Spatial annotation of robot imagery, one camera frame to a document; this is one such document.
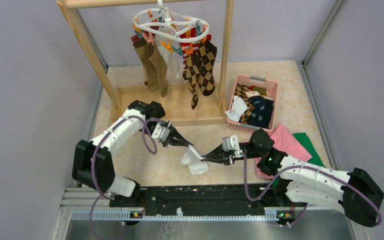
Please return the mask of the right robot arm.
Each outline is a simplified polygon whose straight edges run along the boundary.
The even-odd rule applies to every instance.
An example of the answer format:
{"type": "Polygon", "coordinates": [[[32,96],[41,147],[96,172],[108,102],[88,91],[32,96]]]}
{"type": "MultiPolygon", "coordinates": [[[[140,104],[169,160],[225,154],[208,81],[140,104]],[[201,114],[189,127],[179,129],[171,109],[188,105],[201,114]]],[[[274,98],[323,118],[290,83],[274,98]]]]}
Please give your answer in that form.
{"type": "Polygon", "coordinates": [[[384,192],[366,170],[325,168],[299,160],[276,149],[274,144],[262,129],[254,131],[247,142],[239,142],[235,135],[227,136],[202,161],[229,166],[238,160],[259,158],[257,168],[274,180],[279,179],[280,188],[273,192],[277,205],[313,204],[336,210],[369,228],[382,223],[384,192]]]}

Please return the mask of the white round clip hanger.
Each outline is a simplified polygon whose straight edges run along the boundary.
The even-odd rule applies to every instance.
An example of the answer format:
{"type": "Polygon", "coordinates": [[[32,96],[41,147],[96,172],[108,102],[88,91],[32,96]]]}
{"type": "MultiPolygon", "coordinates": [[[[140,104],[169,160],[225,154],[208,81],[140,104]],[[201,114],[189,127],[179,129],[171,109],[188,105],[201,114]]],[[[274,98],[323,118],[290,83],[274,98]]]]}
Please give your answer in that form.
{"type": "Polygon", "coordinates": [[[132,27],[138,38],[157,45],[155,35],[171,39],[175,52],[182,57],[180,43],[203,40],[210,36],[209,24],[200,18],[170,11],[162,0],[158,8],[149,8],[137,13],[132,27]]]}

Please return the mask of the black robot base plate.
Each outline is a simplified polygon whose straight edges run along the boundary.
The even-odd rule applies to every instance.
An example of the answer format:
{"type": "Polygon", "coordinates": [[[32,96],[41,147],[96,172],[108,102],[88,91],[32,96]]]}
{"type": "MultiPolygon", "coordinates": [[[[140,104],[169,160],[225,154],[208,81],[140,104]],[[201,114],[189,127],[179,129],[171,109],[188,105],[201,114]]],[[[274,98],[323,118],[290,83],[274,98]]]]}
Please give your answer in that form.
{"type": "Polygon", "coordinates": [[[145,216],[174,216],[178,209],[186,217],[263,216],[269,207],[294,204],[269,188],[257,201],[250,201],[243,184],[142,186],[130,197],[115,195],[111,208],[139,209],[145,216]]]}

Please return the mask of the brown argyle sock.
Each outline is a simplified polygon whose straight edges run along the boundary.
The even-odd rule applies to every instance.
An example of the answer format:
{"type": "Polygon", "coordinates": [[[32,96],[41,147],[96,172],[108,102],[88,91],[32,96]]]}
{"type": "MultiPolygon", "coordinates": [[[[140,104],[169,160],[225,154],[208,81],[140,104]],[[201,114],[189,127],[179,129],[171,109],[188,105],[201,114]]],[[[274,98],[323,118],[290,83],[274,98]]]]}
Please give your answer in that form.
{"type": "Polygon", "coordinates": [[[199,102],[199,97],[197,93],[197,83],[198,79],[201,76],[201,66],[202,61],[195,53],[188,55],[188,57],[185,59],[182,76],[183,79],[187,81],[186,85],[188,91],[192,94],[190,102],[192,110],[197,107],[199,102]]]}
{"type": "Polygon", "coordinates": [[[200,43],[198,57],[201,60],[200,77],[198,86],[203,96],[210,96],[215,91],[215,79],[213,69],[217,57],[217,47],[209,40],[200,43]]]}

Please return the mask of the white sock black stripes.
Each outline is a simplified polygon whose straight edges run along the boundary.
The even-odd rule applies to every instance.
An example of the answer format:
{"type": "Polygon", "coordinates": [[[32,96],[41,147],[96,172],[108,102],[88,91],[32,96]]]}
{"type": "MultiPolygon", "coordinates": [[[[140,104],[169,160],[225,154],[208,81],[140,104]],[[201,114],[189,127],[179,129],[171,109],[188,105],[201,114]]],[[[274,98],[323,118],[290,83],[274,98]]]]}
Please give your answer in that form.
{"type": "Polygon", "coordinates": [[[209,171],[209,166],[205,161],[202,161],[203,159],[204,158],[195,150],[195,148],[192,145],[189,145],[187,151],[182,156],[181,163],[188,167],[189,172],[192,175],[198,176],[209,171]]]}

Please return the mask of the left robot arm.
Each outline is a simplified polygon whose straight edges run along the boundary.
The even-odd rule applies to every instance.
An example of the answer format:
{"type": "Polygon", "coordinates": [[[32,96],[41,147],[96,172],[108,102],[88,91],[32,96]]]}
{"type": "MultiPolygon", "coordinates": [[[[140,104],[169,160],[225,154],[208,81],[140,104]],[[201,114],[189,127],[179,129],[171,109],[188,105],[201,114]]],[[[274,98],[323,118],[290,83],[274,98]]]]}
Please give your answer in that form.
{"type": "Polygon", "coordinates": [[[142,140],[149,136],[153,147],[145,145],[151,154],[156,154],[159,142],[163,147],[189,147],[187,141],[172,125],[163,120],[166,112],[161,103],[133,101],[109,128],[90,140],[80,140],[74,151],[72,178],[95,189],[105,199],[121,195],[121,200],[129,207],[140,202],[140,185],[129,178],[115,173],[113,157],[135,133],[142,140]]]}

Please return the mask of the red white striped sock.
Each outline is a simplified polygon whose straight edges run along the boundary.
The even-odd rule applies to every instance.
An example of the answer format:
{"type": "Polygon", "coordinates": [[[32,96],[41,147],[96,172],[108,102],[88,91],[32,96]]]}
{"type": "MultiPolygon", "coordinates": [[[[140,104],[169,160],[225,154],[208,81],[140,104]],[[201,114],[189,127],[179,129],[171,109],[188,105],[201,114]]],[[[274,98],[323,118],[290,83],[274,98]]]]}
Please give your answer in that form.
{"type": "Polygon", "coordinates": [[[184,70],[187,68],[188,62],[202,63],[208,69],[211,59],[208,56],[210,53],[210,47],[207,45],[207,42],[211,39],[212,35],[210,34],[199,41],[180,43],[184,70]]]}

